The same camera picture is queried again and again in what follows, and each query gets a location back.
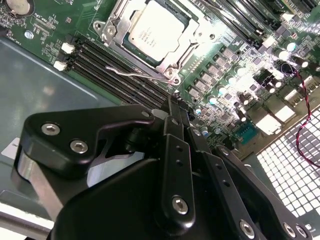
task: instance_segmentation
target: cable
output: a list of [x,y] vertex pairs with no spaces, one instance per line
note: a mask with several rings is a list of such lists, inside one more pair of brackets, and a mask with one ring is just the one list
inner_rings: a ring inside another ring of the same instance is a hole
[[308,110],[308,115],[306,120],[304,121],[304,123],[299,127],[298,132],[295,135],[295,144],[296,144],[296,149],[298,151],[298,153],[300,154],[301,157],[304,158],[304,160],[306,160],[310,165],[317,167],[318,169],[320,169],[320,165],[315,164],[313,161],[311,161],[309,158],[307,158],[305,156],[305,154],[301,151],[300,149],[300,142],[299,142],[299,138],[300,138],[300,132],[302,131],[302,129],[304,129],[306,127],[306,125],[308,124],[308,122],[311,120],[311,110],[310,110],[310,104],[309,104],[309,97],[308,97],[308,91],[305,85],[305,81],[303,79],[303,77],[299,74],[298,71],[296,71],[296,76],[301,80],[302,83],[302,88],[303,88],[303,92],[304,92],[304,100],[305,100],[305,105],[307,107]]

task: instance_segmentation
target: capacitor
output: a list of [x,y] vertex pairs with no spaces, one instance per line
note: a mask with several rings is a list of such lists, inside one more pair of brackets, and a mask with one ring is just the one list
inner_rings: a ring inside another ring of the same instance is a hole
[[297,44],[293,41],[286,41],[283,44],[284,49],[286,49],[289,53],[292,53],[296,48]]
[[249,104],[249,100],[246,98],[245,95],[243,94],[240,94],[239,95],[239,99],[240,99],[240,102],[243,104],[243,105],[248,105]]
[[275,78],[271,80],[271,84],[273,86],[275,86],[276,88],[280,88],[282,86],[282,82],[277,80],[277,79],[275,79]]
[[286,60],[288,60],[290,53],[288,51],[285,51],[285,50],[282,50],[282,49],[278,49],[278,50],[275,51],[274,55],[277,58],[279,58],[279,59],[281,59],[283,61],[286,61]]
[[201,107],[199,105],[196,105],[194,107],[194,113],[197,114],[197,115],[201,114]]
[[266,89],[269,93],[271,93],[271,94],[273,94],[273,93],[276,91],[276,89],[275,89],[272,85],[270,85],[270,84],[267,84],[267,85],[265,86],[265,89]]
[[206,126],[203,126],[200,130],[203,136],[208,136],[209,132]]
[[238,115],[241,122],[245,122],[247,120],[245,114],[242,111],[237,110],[236,114]]
[[308,68],[320,72],[320,65],[315,62],[309,62]]
[[218,85],[218,86],[216,87],[216,90],[219,92],[220,95],[224,95],[224,94],[227,93],[227,89],[226,89],[226,87],[223,86],[223,85]]
[[214,130],[214,133],[215,133],[216,135],[219,135],[219,134],[221,133],[221,129],[217,127],[217,128]]
[[210,96],[208,96],[208,102],[209,102],[211,105],[215,105],[215,104],[217,104],[217,99],[216,99],[215,96],[210,95]]
[[239,76],[243,76],[246,74],[246,68],[238,65],[234,67],[234,72]]
[[233,84],[236,84],[237,83],[237,79],[232,76],[232,75],[228,75],[225,77],[225,80],[230,84],[230,85],[233,85]]
[[292,61],[302,68],[306,68],[309,65],[309,62],[301,57],[293,56]]

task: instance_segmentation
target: mounting hole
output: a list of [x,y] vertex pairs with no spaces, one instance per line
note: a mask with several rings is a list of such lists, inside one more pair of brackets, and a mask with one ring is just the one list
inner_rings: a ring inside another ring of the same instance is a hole
[[215,165],[217,169],[222,170],[222,166],[220,166],[219,164]]
[[176,146],[176,149],[181,153],[183,149],[180,146]]
[[230,188],[231,186],[230,183],[228,183],[226,180],[223,180],[222,182],[226,187]]
[[100,23],[96,23],[94,26],[95,26],[95,28],[96,28],[97,30],[100,30],[100,29],[101,29]]
[[182,161],[180,161],[179,159],[177,161],[175,161],[176,164],[178,164],[179,167],[182,167],[184,164],[182,163]]

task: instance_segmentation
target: screw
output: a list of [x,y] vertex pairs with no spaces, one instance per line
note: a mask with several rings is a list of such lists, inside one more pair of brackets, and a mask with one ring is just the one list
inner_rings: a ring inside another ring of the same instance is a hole
[[34,37],[35,37],[35,35],[34,35],[34,33],[32,32],[32,31],[29,31],[29,30],[27,30],[27,31],[25,31],[24,32],[24,36],[27,38],[27,39],[34,39]]
[[142,113],[143,116],[145,116],[145,117],[147,117],[147,118],[150,117],[150,114],[147,113],[146,111],[142,111],[141,113]]
[[169,67],[166,71],[165,74],[171,78],[174,75],[174,69],[172,67]]
[[175,125],[179,125],[179,123],[177,122],[177,120],[175,120],[174,118],[172,118],[171,122],[173,122]]
[[195,133],[195,135],[197,136],[201,136],[201,133],[199,132],[198,129],[193,129],[193,132]]
[[115,34],[115,31],[114,31],[111,27],[108,27],[106,31],[107,31],[107,33],[110,34],[110,35]]
[[88,151],[88,145],[81,140],[74,140],[70,143],[70,148],[77,154],[84,154]]
[[174,197],[172,199],[172,206],[181,215],[186,215],[188,212],[188,205],[181,197]]
[[97,30],[100,30],[100,29],[101,29],[100,23],[96,23],[94,26],[95,26],[95,28],[96,28]]
[[283,226],[284,226],[286,233],[289,234],[290,237],[292,237],[292,238],[296,237],[296,233],[292,229],[292,227],[290,227],[287,223],[284,223]]
[[226,156],[228,156],[229,155],[229,152],[225,149],[225,148],[221,148],[221,152],[224,154],[224,155],[226,155]]
[[302,227],[300,227],[299,225],[296,225],[295,227],[296,227],[296,229],[298,230],[298,232],[299,232],[304,238],[307,238],[307,237],[308,237],[306,231],[305,231]]
[[53,123],[46,123],[41,126],[41,130],[45,135],[55,136],[60,133],[60,127]]
[[245,220],[241,219],[240,223],[240,228],[242,232],[249,238],[249,239],[254,239],[255,238],[255,231],[254,229],[247,223]]

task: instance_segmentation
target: gray metal panel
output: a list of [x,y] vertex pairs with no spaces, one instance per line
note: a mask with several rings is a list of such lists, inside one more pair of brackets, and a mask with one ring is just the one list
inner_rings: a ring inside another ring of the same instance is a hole
[[[0,41],[0,56],[0,152],[20,137],[31,114],[115,105],[10,41]],[[48,217],[39,204],[16,190],[10,178],[13,163],[0,154],[0,202]]]

